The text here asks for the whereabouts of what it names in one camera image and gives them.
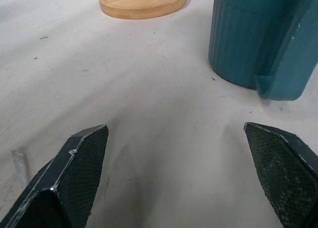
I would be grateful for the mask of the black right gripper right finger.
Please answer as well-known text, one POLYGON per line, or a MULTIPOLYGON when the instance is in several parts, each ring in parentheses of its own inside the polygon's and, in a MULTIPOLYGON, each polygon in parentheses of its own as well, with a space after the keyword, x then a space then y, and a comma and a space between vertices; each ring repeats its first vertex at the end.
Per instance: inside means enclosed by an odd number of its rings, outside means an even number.
POLYGON ((247 122, 261 187, 283 228, 318 228, 318 155, 297 135, 247 122))

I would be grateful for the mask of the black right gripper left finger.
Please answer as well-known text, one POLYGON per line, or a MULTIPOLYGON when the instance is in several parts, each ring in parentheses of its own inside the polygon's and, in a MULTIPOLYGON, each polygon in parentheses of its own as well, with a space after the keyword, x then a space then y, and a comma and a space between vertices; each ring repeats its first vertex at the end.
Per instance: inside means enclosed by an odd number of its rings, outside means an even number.
POLYGON ((106 125, 73 134, 17 198, 0 228, 85 228, 99 187, 106 125))

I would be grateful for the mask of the round wooden stand base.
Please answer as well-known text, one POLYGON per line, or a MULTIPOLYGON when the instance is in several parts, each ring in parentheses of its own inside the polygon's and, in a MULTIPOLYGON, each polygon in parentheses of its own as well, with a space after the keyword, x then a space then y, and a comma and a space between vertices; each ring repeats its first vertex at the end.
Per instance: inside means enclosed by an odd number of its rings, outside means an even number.
POLYGON ((103 13, 119 19, 148 19, 171 14, 187 0, 99 0, 103 13))

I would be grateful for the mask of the teal ribbed mug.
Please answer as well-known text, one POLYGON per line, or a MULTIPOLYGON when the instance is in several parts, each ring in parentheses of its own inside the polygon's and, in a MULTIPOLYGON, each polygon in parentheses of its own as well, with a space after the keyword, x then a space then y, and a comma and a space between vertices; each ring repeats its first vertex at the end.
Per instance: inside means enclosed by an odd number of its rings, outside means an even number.
POLYGON ((263 99, 298 99, 318 64, 318 0, 214 0, 208 59, 263 99))

